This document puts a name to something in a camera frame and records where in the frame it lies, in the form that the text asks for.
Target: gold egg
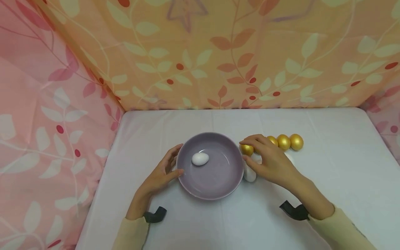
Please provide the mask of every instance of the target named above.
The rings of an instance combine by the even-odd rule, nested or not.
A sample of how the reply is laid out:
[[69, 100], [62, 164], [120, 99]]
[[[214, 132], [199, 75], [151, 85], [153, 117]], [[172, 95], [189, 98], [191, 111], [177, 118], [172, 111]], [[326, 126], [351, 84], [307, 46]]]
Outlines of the gold egg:
[[292, 147], [293, 150], [299, 151], [300, 149], [303, 148], [303, 145], [304, 141], [303, 138], [301, 138], [301, 136], [299, 136], [298, 134], [292, 134], [290, 136], [290, 146]]
[[283, 150], [286, 151], [290, 148], [290, 139], [287, 135], [280, 134], [277, 138], [278, 146]]
[[240, 145], [240, 151], [242, 152], [242, 154], [251, 156], [254, 153], [254, 148], [250, 145]]
[[273, 136], [267, 136], [267, 139], [270, 140], [275, 146], [278, 146], [278, 141]]

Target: floral fabric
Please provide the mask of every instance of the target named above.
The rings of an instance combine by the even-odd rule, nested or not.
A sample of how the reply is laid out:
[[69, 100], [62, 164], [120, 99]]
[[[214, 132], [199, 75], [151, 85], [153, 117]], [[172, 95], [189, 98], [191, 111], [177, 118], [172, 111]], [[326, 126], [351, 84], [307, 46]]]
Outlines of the floral fabric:
[[361, 108], [400, 164], [400, 77], [368, 98]]
[[123, 109], [31, 3], [0, 0], [0, 249], [70, 249]]
[[398, 0], [35, 1], [125, 110], [359, 106], [398, 74]]

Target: finger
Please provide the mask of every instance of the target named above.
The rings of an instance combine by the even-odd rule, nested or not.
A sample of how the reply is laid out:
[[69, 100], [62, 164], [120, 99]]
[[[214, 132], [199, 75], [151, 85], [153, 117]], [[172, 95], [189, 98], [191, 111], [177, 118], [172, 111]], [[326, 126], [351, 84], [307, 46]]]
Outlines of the finger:
[[239, 144], [253, 146], [257, 152], [261, 152], [261, 149], [265, 146], [261, 142], [254, 140], [254, 139], [243, 140], [243, 141], [239, 142]]
[[271, 144], [271, 141], [268, 140], [265, 136], [262, 134], [253, 134], [252, 136], [248, 136], [245, 138], [245, 140], [256, 140], [258, 142], [261, 142], [264, 145], [269, 145]]
[[174, 168], [176, 164], [176, 156], [172, 159], [171, 163], [165, 168], [165, 172], [168, 174]]
[[172, 159], [178, 155], [178, 152], [180, 148], [183, 146], [183, 144], [176, 145], [175, 147], [171, 148], [168, 150], [168, 152], [165, 154], [164, 158], [161, 160], [162, 162], [168, 164]]
[[175, 166], [175, 164], [176, 164], [176, 157], [171, 162], [171, 169]]
[[246, 164], [256, 172], [256, 174], [265, 178], [266, 166], [257, 164], [251, 157], [244, 155], [243, 159], [246, 161]]
[[176, 178], [178, 178], [182, 174], [183, 174], [183, 169], [177, 169], [177, 170], [174, 170], [174, 171], [170, 172], [169, 174], [167, 174], [165, 176], [165, 179], [166, 179], [167, 182], [170, 182], [172, 180], [175, 180]]

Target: hand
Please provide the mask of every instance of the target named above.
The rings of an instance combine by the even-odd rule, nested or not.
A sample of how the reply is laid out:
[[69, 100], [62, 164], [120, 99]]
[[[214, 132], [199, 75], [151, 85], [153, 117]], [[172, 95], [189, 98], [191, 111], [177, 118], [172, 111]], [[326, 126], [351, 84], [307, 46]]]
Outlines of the hand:
[[311, 216], [317, 220], [323, 220], [335, 212], [332, 203], [314, 183], [304, 177], [286, 157], [283, 150], [266, 137], [255, 134], [245, 138], [240, 144], [253, 146], [262, 157], [260, 165], [249, 156], [243, 156], [247, 165], [259, 176], [289, 190], [306, 207]]
[[168, 150], [164, 158], [156, 166], [153, 172], [146, 178], [138, 191], [153, 195], [165, 188], [168, 183], [183, 174], [183, 169], [172, 171], [176, 164], [176, 156], [183, 144], [176, 145]]
[[153, 172], [144, 180], [132, 199], [126, 218], [136, 220], [143, 216], [150, 203], [151, 196], [165, 188], [168, 183], [183, 174], [183, 169], [172, 171], [176, 164], [176, 156], [183, 144], [176, 145], [168, 150], [164, 158]]
[[282, 149], [274, 145], [262, 134], [245, 138], [240, 144], [251, 145], [262, 157], [262, 163], [257, 164], [249, 156], [243, 156], [247, 165], [258, 176], [290, 190], [299, 181], [306, 179], [298, 172]]

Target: egg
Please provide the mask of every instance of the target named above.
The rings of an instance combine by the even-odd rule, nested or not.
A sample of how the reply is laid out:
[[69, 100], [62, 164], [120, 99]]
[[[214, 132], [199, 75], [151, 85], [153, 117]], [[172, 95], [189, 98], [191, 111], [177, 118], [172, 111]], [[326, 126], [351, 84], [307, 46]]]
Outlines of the egg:
[[299, 136], [298, 134], [292, 134], [290, 136], [290, 146], [293, 150], [299, 151], [304, 146], [303, 138], [301, 138], [301, 136]]
[[251, 156], [254, 153], [254, 148], [250, 145], [240, 145], [240, 151], [242, 152], [242, 154]]
[[276, 139], [278, 141], [278, 146], [283, 151], [286, 151], [290, 148], [290, 138], [287, 135], [280, 134]]
[[270, 140], [275, 146], [278, 146], [278, 141], [273, 136], [267, 136], [267, 139]]
[[192, 163], [196, 166], [202, 166], [202, 165], [206, 164], [209, 159], [210, 159], [210, 157], [208, 156], [208, 154], [199, 152], [199, 153], [195, 153], [192, 156]]
[[244, 173], [243, 177], [248, 182], [253, 182], [256, 180], [257, 174], [244, 162]]

